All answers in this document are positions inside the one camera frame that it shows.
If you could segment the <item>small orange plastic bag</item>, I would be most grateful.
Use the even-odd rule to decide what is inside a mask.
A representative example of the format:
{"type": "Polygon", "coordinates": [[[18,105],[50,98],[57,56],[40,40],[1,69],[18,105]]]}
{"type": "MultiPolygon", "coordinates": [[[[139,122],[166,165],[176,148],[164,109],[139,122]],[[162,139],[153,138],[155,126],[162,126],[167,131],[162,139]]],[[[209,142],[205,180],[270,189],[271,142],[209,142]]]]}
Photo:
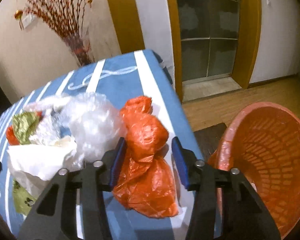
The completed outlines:
{"type": "Polygon", "coordinates": [[[149,218],[176,216],[174,176],[164,159],[169,133],[152,115],[151,98],[129,99],[120,114],[127,128],[127,149],[114,197],[124,208],[149,218]]]}

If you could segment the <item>clear plastic bag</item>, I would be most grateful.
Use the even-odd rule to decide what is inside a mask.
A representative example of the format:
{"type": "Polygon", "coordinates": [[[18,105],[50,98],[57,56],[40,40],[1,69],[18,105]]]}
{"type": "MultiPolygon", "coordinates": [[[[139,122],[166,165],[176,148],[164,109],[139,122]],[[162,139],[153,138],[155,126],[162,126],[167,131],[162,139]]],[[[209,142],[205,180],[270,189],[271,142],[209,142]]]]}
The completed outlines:
{"type": "Polygon", "coordinates": [[[65,146],[63,166],[79,170],[86,163],[102,159],[126,135],[119,113],[104,94],[53,95],[24,107],[42,112],[43,118],[29,140],[45,146],[65,146]]]}

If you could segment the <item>white plastic bag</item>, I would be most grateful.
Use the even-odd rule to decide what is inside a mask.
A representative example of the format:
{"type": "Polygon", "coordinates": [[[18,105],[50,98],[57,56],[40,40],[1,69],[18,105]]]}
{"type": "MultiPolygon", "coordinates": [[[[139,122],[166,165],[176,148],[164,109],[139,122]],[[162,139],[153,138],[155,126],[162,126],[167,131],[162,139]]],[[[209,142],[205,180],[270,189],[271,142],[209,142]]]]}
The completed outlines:
{"type": "Polygon", "coordinates": [[[77,144],[70,137],[55,145],[9,146],[8,169],[12,177],[33,197],[38,197],[54,175],[70,168],[77,144]]]}

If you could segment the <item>olive green wrapper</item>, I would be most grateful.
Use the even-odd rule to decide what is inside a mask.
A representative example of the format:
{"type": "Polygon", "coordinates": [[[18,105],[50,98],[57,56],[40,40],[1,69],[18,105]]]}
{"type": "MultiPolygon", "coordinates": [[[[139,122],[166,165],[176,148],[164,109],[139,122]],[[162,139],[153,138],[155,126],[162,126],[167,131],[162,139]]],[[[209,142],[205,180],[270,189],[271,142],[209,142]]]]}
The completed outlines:
{"type": "Polygon", "coordinates": [[[12,128],[19,144],[30,144],[29,137],[36,131],[39,121],[40,114],[37,112],[23,112],[13,116],[12,128]]]}

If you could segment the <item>orange plastic basket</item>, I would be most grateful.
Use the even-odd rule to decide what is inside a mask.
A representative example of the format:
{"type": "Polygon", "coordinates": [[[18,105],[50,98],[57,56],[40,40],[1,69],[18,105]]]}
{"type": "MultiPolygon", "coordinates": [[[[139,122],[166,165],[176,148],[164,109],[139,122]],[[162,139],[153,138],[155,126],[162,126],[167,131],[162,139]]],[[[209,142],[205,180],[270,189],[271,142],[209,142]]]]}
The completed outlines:
{"type": "Polygon", "coordinates": [[[238,168],[262,198],[281,238],[300,224],[300,119],[272,102],[241,110],[208,159],[214,168],[238,168]]]}

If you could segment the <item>blue white striped tablecloth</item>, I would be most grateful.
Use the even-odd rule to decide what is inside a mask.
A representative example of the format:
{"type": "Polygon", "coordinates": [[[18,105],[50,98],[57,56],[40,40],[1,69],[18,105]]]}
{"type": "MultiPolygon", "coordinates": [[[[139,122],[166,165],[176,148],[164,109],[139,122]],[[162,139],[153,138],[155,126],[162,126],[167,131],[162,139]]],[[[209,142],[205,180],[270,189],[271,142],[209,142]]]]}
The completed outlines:
{"type": "MultiPolygon", "coordinates": [[[[153,100],[153,112],[167,128],[171,137],[178,137],[182,146],[202,158],[194,133],[173,90],[167,72],[162,70],[156,54],[140,50],[123,54],[73,70],[45,86],[32,91],[8,108],[0,117],[0,239],[15,239],[25,217],[17,213],[13,203],[12,175],[7,167],[8,141],[6,129],[15,114],[28,103],[48,96],[94,90],[104,94],[115,108],[127,100],[146,95],[153,100]]],[[[180,213],[172,218],[148,218],[134,210],[126,210],[110,192],[104,193],[104,203],[113,239],[184,239],[190,221],[194,195],[181,190],[180,213]]]]}

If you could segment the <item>glass vase red branches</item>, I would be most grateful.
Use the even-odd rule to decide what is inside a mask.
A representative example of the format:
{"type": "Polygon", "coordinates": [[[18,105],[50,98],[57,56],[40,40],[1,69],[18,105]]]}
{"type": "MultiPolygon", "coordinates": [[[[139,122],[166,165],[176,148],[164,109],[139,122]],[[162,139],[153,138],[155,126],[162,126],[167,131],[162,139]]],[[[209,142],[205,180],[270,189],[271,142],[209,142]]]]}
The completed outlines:
{"type": "Polygon", "coordinates": [[[22,13],[31,15],[51,29],[68,47],[82,67],[93,62],[85,11],[93,0],[25,0],[22,13]]]}

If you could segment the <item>wooden framed glass door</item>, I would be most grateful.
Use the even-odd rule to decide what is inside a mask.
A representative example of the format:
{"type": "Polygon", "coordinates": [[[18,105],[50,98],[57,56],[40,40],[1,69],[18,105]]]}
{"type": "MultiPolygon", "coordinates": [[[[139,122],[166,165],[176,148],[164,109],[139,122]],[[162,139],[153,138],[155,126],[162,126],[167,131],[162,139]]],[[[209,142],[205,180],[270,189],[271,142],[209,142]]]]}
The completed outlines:
{"type": "Polygon", "coordinates": [[[180,101],[249,87],[261,0],[167,0],[180,101]]]}

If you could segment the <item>wall switch plate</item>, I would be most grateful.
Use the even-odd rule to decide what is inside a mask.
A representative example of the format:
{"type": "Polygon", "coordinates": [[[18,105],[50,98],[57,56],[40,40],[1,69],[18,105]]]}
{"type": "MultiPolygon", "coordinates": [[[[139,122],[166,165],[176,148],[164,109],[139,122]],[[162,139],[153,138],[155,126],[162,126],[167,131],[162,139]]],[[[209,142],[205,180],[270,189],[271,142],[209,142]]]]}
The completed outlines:
{"type": "Polygon", "coordinates": [[[33,14],[27,14],[25,16],[22,16],[20,20],[21,30],[24,30],[25,28],[29,27],[32,24],[32,22],[36,20],[36,18],[37,17],[33,14]]]}

